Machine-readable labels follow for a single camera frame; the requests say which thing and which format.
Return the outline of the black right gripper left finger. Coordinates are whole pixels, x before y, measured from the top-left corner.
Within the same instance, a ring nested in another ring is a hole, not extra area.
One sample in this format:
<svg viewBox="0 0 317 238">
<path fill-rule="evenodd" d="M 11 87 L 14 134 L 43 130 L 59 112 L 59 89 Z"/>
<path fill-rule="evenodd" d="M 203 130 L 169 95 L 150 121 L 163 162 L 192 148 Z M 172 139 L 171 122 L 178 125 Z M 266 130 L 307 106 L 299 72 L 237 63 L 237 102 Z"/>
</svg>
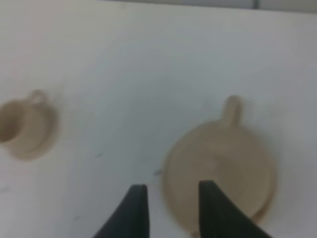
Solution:
<svg viewBox="0 0 317 238">
<path fill-rule="evenodd" d="M 119 206 L 94 235 L 96 238 L 149 238 L 148 188 L 144 184 L 129 188 Z"/>
</svg>

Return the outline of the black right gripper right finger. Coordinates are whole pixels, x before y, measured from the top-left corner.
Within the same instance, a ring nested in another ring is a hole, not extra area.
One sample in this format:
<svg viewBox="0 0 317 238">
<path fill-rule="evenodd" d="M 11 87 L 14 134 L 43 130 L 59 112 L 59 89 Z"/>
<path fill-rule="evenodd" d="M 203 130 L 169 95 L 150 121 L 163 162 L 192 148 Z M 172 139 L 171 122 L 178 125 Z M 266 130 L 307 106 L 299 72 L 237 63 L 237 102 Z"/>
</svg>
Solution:
<svg viewBox="0 0 317 238">
<path fill-rule="evenodd" d="M 269 238 L 212 180 L 199 182 L 199 232 L 202 238 Z"/>
</svg>

